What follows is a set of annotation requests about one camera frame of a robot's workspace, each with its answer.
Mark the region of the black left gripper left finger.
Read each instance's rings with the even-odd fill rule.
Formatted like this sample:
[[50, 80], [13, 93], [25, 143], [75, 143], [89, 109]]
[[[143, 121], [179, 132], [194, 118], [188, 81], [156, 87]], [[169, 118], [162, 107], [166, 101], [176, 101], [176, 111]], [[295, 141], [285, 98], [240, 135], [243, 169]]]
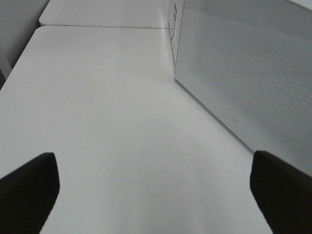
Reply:
[[54, 153], [43, 153], [0, 180], [0, 232], [38, 234], [60, 191]]

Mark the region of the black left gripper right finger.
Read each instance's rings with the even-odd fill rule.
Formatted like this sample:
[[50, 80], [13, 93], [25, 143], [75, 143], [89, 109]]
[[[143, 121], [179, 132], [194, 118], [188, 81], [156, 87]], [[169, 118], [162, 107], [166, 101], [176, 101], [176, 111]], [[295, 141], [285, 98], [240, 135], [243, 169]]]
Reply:
[[250, 189], [274, 234], [312, 232], [311, 176], [267, 151], [256, 151]]

